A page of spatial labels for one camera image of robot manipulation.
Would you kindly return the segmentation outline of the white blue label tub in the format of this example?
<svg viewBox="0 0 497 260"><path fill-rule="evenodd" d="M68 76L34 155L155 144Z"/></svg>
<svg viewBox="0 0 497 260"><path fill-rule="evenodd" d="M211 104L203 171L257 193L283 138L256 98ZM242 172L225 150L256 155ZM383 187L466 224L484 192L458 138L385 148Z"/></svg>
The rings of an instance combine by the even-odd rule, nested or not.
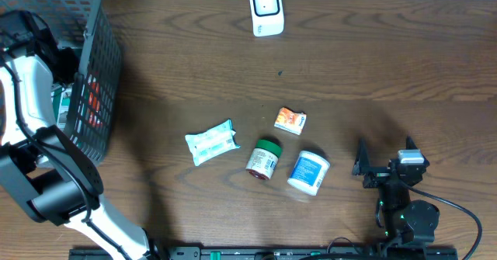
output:
<svg viewBox="0 0 497 260"><path fill-rule="evenodd" d="M316 196L330 163L310 151L301 151L287 183L310 196Z"/></svg>

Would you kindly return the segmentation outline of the red stick sachet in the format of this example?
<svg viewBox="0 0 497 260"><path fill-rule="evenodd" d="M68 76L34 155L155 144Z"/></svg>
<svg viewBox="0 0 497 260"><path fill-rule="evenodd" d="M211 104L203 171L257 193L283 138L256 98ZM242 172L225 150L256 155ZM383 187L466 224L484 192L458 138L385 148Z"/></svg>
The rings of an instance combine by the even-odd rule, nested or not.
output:
<svg viewBox="0 0 497 260"><path fill-rule="evenodd" d="M89 124L94 128L100 128L102 126L102 121L100 119L100 84L98 83L96 77L92 77L89 81L90 93L89 93Z"/></svg>

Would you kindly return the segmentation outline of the orange white small packet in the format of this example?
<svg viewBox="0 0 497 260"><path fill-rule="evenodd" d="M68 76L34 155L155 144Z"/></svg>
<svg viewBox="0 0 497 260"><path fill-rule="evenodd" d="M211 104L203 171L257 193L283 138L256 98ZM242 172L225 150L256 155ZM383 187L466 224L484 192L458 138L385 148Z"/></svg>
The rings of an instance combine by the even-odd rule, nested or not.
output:
<svg viewBox="0 0 497 260"><path fill-rule="evenodd" d="M305 113L296 113L291 109L283 107L276 116L274 126L287 132L301 135L307 120Z"/></svg>

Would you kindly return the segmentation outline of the green lid white jar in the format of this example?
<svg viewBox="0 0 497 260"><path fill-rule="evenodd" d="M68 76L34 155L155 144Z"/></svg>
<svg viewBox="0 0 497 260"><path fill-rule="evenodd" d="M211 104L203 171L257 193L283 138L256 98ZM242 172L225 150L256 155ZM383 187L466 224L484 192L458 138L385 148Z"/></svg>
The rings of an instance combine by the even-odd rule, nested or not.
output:
<svg viewBox="0 0 497 260"><path fill-rule="evenodd" d="M271 179L282 154L282 148L269 140L258 140L245 170L261 180Z"/></svg>

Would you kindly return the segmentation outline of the teal white wipes packet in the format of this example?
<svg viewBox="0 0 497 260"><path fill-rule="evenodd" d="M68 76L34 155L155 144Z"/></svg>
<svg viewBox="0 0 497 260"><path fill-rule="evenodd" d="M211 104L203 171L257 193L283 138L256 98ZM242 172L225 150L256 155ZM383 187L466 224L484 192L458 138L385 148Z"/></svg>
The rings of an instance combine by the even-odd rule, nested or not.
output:
<svg viewBox="0 0 497 260"><path fill-rule="evenodd" d="M235 142L235 134L231 119L205 132L187 134L185 140L193 156L194 165L200 166L220 154L240 148Z"/></svg>

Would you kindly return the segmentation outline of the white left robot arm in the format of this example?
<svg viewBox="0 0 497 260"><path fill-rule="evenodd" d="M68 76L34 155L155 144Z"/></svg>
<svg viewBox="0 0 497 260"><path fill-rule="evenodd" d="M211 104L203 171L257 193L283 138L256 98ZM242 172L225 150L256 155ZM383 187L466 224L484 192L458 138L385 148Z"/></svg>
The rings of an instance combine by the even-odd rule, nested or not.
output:
<svg viewBox="0 0 497 260"><path fill-rule="evenodd" d="M1 16L1 36L6 40L1 48L4 190L32 220L76 230L113 259L169 258L109 202L96 166L57 127L51 87L74 81L75 51L58 47L48 24L26 10Z"/></svg>

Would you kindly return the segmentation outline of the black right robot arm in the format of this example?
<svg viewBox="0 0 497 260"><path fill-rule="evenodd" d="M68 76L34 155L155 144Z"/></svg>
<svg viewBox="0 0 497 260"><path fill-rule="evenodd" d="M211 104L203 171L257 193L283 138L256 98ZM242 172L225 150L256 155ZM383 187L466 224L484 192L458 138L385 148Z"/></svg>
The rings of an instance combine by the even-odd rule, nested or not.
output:
<svg viewBox="0 0 497 260"><path fill-rule="evenodd" d="M390 241L398 245L433 243L440 210L425 200L412 200L409 194L409 189L422 181L429 161L411 137L405 144L386 166L374 167L361 139L352 174L363 177L365 189L378 190L376 222L386 230Z"/></svg>

